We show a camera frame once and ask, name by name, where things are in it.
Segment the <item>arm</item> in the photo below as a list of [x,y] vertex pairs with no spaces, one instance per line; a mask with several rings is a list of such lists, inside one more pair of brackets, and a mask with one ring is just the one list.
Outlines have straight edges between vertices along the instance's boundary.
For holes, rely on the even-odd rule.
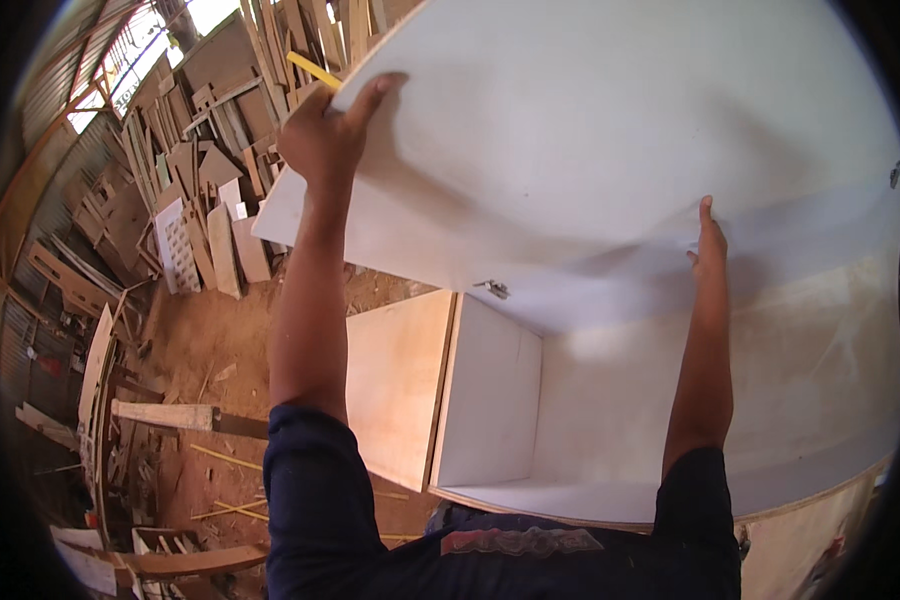
[[303,215],[276,302],[269,345],[270,405],[309,406],[347,424],[344,233],[367,125],[394,76],[372,79],[346,113],[314,91],[283,126],[277,149],[307,182]]
[[710,196],[699,204],[699,256],[687,252],[696,300],[663,448],[664,478],[690,450],[722,450],[733,417],[727,240],[710,216],[712,204]]

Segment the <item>person's right hand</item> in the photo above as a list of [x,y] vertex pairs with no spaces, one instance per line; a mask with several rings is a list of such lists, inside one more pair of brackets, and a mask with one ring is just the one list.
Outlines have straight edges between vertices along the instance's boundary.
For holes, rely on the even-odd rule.
[[348,193],[367,144],[367,125],[398,77],[372,78],[347,112],[327,111],[333,90],[321,85],[289,117],[276,147],[288,167],[307,181],[308,193]]
[[699,282],[708,274],[727,273],[727,238],[720,225],[710,216],[713,196],[704,196],[699,202],[699,254],[687,250],[687,257],[693,264],[694,278]]

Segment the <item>finger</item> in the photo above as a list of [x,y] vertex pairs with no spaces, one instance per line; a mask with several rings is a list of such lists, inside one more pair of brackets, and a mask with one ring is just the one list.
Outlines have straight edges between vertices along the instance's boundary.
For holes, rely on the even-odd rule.
[[346,112],[345,118],[355,127],[365,128],[371,122],[373,114],[380,108],[384,96],[396,84],[396,80],[397,76],[393,73],[369,80]]
[[307,117],[322,117],[333,99],[333,90],[324,84],[320,84],[314,89],[307,99],[300,103],[293,114],[299,114]]
[[713,196],[710,196],[709,194],[704,196],[703,199],[699,201],[699,222],[701,225],[713,221],[713,217],[710,216],[710,209],[712,207]]

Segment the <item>brown soil ground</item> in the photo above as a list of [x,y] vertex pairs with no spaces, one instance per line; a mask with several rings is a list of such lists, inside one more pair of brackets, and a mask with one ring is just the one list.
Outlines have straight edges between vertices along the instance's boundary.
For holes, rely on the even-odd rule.
[[[249,285],[241,300],[216,290],[170,295],[166,286],[158,285],[144,331],[144,337],[152,340],[152,351],[142,364],[131,360],[131,366],[139,369],[154,387],[179,394],[179,402],[213,404],[225,413],[265,420],[269,407],[267,339],[271,307],[283,282],[284,264],[285,261],[276,269],[271,281]],[[346,272],[347,314],[434,289],[351,265],[347,265]],[[230,365],[236,365],[236,371],[215,381],[216,375]],[[261,499],[263,481],[259,470],[208,456],[192,449],[191,444],[257,465],[263,463],[267,446],[262,439],[200,431],[181,430],[178,441],[162,439],[156,459],[156,525],[192,529],[206,549],[268,543],[267,523],[250,516],[231,512],[192,520],[192,515],[219,510],[215,500],[240,505]],[[380,533],[421,534],[439,498],[410,491],[373,474],[370,480],[378,493],[375,504]],[[381,493],[406,495],[408,499]],[[267,513],[266,506],[252,510]],[[391,548],[403,544],[392,540],[384,543]],[[262,597],[263,570],[260,565],[237,573],[231,594]]]

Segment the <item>forearm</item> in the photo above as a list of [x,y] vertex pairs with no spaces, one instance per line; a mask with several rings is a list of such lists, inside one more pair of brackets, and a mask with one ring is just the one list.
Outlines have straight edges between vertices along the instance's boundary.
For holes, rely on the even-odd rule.
[[310,406],[344,424],[344,239],[349,196],[349,186],[308,189],[283,289],[274,306],[269,347],[271,405]]
[[722,448],[733,417],[730,299],[726,270],[696,285],[664,450],[663,473],[695,448]]

